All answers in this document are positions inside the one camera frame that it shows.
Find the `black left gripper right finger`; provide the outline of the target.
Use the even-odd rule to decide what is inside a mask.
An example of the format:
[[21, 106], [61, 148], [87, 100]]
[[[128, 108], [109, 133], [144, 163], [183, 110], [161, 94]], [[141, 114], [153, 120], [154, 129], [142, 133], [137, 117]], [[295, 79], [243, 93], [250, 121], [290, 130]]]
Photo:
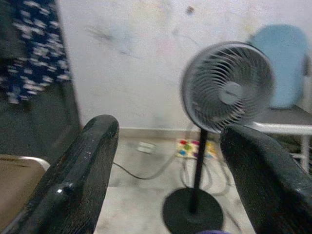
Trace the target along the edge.
[[257, 234], [312, 232], [312, 177], [286, 149], [242, 125], [226, 126], [220, 146]]

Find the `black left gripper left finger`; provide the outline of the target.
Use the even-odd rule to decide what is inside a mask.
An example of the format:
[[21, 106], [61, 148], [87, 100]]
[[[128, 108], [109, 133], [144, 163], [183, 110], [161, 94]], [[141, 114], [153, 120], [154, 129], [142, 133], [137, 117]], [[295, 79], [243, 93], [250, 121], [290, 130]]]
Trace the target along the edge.
[[49, 167], [5, 234], [92, 234], [117, 151], [119, 122], [98, 115]]

